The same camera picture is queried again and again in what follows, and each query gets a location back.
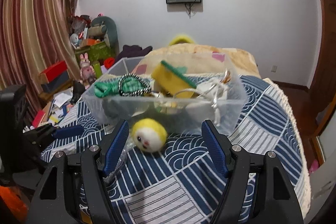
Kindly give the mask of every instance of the sponge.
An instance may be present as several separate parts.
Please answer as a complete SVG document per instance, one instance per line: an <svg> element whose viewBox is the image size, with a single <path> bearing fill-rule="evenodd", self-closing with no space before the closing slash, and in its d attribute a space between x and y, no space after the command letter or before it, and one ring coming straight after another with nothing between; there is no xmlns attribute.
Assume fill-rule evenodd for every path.
<svg viewBox="0 0 336 224"><path fill-rule="evenodd" d="M170 94L175 95L177 92L184 89L196 89L196 85L179 72L175 67L162 60L160 64L152 72L152 78L157 83L168 91ZM177 98L191 98L193 92L182 92L178 94Z"/></svg>

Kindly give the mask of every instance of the blue patterned bedsheet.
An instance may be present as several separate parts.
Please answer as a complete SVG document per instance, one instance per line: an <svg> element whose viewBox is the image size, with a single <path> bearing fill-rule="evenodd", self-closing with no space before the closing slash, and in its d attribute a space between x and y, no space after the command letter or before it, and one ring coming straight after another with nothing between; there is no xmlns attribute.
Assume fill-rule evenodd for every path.
<svg viewBox="0 0 336 224"><path fill-rule="evenodd" d="M279 156L294 186L303 214L310 200L308 171L301 141L297 139L289 115L282 108L282 92L254 76L240 77L248 102L237 127L229 137L247 151L265 154L273 150ZM113 128L99 125L84 104L79 102L61 126L80 124L82 136L56 140L43 153L50 161L53 154L82 152L99 144ZM209 223L226 185L216 172L200 130L171 134L159 153L144 154L137 148L128 153L127 164L117 180L107 187L112 205L121 223ZM254 191L255 175L250 174L240 222L248 218ZM82 210L87 212L84 191Z"/></svg>

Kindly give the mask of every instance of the striped curtain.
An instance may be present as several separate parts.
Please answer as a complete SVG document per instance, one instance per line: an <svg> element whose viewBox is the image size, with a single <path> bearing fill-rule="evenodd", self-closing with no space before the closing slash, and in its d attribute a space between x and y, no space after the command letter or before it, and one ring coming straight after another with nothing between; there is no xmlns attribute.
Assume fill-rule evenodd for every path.
<svg viewBox="0 0 336 224"><path fill-rule="evenodd" d="M26 84L32 115L41 108L41 71L65 60L70 77L79 79L67 9L66 0L0 0L0 88Z"/></svg>

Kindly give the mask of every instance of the wooden floor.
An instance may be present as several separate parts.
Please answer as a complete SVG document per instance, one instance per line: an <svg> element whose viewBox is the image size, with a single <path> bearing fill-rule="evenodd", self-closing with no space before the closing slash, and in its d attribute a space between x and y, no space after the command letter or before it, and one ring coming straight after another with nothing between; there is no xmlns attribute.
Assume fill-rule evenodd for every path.
<svg viewBox="0 0 336 224"><path fill-rule="evenodd" d="M288 102L293 109L297 128L303 143L304 154L307 160L307 167L309 169L312 162L315 159L317 160L317 155L310 139L310 136L317 128L315 121L316 113L314 112L314 108L310 103L309 95L306 91L288 87L280 88L288 97Z"/></svg>

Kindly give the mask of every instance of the wooden table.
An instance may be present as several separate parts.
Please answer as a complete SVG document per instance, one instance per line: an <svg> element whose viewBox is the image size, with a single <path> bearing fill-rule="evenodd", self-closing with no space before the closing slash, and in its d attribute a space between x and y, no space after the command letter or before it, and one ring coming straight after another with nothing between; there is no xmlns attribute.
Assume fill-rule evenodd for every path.
<svg viewBox="0 0 336 224"><path fill-rule="evenodd" d="M73 82L74 82L73 79L69 79L63 85L61 85L57 89L55 89L52 93L46 93L46 92L40 93L39 94L39 99L40 99L41 106L45 107L47 105L47 103L50 102L53 99L53 97L56 93L72 87Z"/></svg>

